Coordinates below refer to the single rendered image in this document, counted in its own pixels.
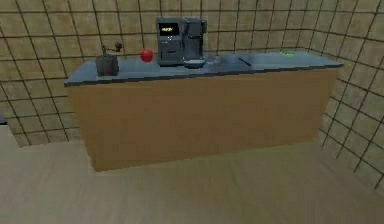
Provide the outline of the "wooden counter with grey top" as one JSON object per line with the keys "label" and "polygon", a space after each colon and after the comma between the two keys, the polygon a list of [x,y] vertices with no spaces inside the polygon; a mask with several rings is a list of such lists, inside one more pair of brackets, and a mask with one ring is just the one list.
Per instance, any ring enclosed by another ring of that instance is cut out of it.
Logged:
{"label": "wooden counter with grey top", "polygon": [[341,66],[273,52],[200,69],[128,59],[99,77],[88,61],[64,85],[91,164],[104,171],[310,140]]}

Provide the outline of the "dark grey coffee machine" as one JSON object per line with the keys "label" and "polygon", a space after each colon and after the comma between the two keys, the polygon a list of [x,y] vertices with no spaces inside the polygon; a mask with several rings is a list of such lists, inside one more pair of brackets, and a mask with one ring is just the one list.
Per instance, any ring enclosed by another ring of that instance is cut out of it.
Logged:
{"label": "dark grey coffee machine", "polygon": [[207,21],[201,18],[159,17],[156,19],[158,56],[160,66],[201,68],[204,34]]}

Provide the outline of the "red tomato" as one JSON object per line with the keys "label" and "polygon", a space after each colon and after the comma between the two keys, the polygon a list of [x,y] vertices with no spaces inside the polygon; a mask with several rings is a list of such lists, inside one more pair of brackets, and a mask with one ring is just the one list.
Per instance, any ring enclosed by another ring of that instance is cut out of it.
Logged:
{"label": "red tomato", "polygon": [[141,51],[140,58],[143,62],[151,62],[153,59],[154,53],[152,50],[144,49]]}

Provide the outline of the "dark grey coffee grinder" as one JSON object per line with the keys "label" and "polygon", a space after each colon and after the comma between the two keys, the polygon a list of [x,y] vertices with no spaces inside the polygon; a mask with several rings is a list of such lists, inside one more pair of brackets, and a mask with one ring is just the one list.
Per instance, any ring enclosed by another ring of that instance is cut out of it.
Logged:
{"label": "dark grey coffee grinder", "polygon": [[123,45],[120,42],[115,43],[115,48],[112,50],[105,45],[102,45],[102,54],[96,57],[96,69],[99,77],[116,76],[119,72],[118,59],[116,55],[109,54],[109,51],[120,52]]}

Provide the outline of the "white cabinet with dark top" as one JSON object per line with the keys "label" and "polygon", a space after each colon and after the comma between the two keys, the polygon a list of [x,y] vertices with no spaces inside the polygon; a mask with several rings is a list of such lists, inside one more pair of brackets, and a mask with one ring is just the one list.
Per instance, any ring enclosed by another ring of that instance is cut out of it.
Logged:
{"label": "white cabinet with dark top", "polygon": [[18,143],[8,126],[7,121],[0,114],[0,152],[18,148]]}

